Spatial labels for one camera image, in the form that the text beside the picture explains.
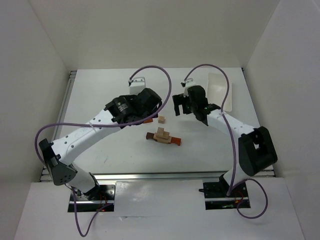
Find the reddish brown wedge block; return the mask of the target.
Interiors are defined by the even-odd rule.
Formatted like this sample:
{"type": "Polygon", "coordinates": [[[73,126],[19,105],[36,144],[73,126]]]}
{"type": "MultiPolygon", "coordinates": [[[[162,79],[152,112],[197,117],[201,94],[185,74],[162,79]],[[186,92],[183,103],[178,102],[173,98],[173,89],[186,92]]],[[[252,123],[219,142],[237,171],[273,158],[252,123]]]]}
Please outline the reddish brown wedge block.
{"type": "Polygon", "coordinates": [[[147,123],[152,123],[152,122],[153,122],[153,119],[150,118],[150,119],[145,120],[143,123],[144,123],[144,124],[147,124],[147,123]]]}

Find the small light cube block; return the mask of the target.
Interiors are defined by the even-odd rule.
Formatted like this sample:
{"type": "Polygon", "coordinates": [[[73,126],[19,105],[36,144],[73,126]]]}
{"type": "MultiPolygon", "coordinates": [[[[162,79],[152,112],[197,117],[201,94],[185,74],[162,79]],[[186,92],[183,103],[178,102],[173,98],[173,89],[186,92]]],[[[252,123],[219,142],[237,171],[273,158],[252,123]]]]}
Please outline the small light cube block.
{"type": "Polygon", "coordinates": [[[159,124],[165,124],[165,122],[166,122],[165,117],[164,117],[164,116],[159,115],[159,116],[158,116],[158,123],[159,123],[159,124]]]}

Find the tan rectangular block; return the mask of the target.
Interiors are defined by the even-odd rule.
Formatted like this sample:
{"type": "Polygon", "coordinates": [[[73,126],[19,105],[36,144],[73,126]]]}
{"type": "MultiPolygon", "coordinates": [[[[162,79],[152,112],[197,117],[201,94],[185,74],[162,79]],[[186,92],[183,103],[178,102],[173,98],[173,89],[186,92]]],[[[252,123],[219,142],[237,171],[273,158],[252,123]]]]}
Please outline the tan rectangular block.
{"type": "Polygon", "coordinates": [[[168,140],[170,138],[170,133],[167,131],[164,131],[161,138],[164,140],[168,140]]]}

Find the white plastic bin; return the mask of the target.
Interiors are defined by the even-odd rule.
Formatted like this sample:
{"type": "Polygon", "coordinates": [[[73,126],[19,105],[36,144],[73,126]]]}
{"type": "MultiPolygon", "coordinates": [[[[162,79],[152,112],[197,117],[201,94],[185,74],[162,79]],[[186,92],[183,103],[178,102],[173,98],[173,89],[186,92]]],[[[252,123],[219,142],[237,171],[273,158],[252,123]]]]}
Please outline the white plastic bin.
{"type": "MultiPolygon", "coordinates": [[[[227,92],[227,81],[223,74],[209,73],[206,87],[206,98],[210,104],[221,106],[227,92]]],[[[232,82],[229,82],[229,91],[224,103],[225,112],[232,111],[232,82]]]]}

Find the orange arch block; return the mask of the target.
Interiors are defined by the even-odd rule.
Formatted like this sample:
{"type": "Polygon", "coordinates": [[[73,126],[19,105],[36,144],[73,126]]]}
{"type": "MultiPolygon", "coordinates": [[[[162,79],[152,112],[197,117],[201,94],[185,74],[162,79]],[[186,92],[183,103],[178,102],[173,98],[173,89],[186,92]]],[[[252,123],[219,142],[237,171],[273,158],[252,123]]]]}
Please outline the orange arch block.
{"type": "Polygon", "coordinates": [[[178,145],[178,146],[180,146],[181,145],[181,139],[180,138],[178,138],[178,137],[171,137],[171,139],[170,139],[170,144],[176,144],[176,145],[178,145]]]}

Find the dark brown notched block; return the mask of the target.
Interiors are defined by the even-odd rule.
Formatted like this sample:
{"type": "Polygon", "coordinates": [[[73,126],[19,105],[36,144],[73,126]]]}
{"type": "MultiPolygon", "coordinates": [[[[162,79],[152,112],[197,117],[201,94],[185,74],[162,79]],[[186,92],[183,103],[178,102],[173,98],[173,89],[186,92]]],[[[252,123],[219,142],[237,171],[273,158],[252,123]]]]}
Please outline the dark brown notched block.
{"type": "Polygon", "coordinates": [[[147,140],[154,140],[154,135],[155,135],[155,134],[152,133],[152,132],[147,132],[145,138],[146,138],[147,140]]]}

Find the long light wood block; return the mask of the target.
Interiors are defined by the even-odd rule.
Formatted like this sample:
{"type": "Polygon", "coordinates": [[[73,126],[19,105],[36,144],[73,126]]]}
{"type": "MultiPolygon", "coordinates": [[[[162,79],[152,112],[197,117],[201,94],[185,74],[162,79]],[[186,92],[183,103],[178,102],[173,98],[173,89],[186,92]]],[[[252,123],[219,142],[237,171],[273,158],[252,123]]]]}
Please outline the long light wood block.
{"type": "Polygon", "coordinates": [[[157,135],[157,133],[154,134],[154,139],[156,140],[157,138],[161,138],[160,135],[157,135]]]}

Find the striped light wood block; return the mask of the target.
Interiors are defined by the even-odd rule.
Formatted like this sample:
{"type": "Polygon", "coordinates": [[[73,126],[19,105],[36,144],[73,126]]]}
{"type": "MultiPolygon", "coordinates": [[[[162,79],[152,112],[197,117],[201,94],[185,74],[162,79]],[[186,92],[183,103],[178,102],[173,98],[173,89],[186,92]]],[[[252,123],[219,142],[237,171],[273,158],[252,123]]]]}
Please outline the striped light wood block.
{"type": "Polygon", "coordinates": [[[157,138],[157,139],[156,139],[156,141],[157,141],[158,143],[162,143],[162,144],[170,144],[170,143],[171,143],[171,140],[172,140],[171,137],[169,137],[169,138],[167,138],[167,139],[164,139],[164,138],[157,138]]]}

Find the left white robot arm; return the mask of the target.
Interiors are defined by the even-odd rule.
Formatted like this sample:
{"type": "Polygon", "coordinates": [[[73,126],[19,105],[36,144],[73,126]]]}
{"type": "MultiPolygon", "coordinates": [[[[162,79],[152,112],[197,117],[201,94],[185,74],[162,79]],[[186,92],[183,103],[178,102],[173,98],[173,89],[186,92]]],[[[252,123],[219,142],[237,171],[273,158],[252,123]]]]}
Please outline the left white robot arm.
{"type": "Polygon", "coordinates": [[[100,140],[120,131],[124,124],[136,123],[154,114],[161,105],[161,97],[150,88],[137,95],[121,95],[107,103],[86,127],[52,142],[40,141],[39,147],[53,183],[56,186],[68,184],[89,200],[98,197],[102,186],[93,174],[74,164],[76,158],[100,140]]]}

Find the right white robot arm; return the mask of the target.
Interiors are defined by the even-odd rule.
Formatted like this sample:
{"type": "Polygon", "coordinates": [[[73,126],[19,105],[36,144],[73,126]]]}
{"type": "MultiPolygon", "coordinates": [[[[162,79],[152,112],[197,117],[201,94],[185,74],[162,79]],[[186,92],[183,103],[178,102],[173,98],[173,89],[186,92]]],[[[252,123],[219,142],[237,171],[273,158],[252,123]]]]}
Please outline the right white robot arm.
{"type": "Polygon", "coordinates": [[[233,166],[219,177],[220,191],[231,195],[241,182],[255,176],[278,161],[278,156],[269,130],[253,127],[222,111],[221,107],[209,103],[205,89],[191,86],[185,93],[172,96],[175,115],[194,114],[195,118],[208,127],[215,128],[231,139],[233,166]]]}

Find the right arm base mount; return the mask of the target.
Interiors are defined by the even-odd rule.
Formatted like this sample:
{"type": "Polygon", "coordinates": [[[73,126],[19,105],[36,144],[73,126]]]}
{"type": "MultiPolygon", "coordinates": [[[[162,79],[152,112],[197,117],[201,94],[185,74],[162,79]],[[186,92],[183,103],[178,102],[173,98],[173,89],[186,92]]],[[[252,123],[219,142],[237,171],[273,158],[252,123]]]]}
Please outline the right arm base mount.
{"type": "Polygon", "coordinates": [[[198,191],[204,195],[206,210],[236,209],[239,203],[240,209],[251,207],[245,183],[235,187],[229,196],[223,191],[219,182],[204,182],[203,187],[198,191]]]}

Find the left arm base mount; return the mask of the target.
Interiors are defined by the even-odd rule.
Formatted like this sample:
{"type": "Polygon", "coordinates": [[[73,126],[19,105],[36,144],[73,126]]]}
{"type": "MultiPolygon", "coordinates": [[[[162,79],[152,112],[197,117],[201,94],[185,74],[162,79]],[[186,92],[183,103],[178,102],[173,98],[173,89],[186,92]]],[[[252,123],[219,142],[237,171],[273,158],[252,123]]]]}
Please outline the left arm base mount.
{"type": "Polygon", "coordinates": [[[75,188],[75,197],[71,191],[68,204],[68,213],[76,209],[78,213],[94,213],[103,207],[101,212],[113,212],[115,208],[116,183],[101,184],[100,192],[92,198],[88,198],[81,191],[75,188]]]}

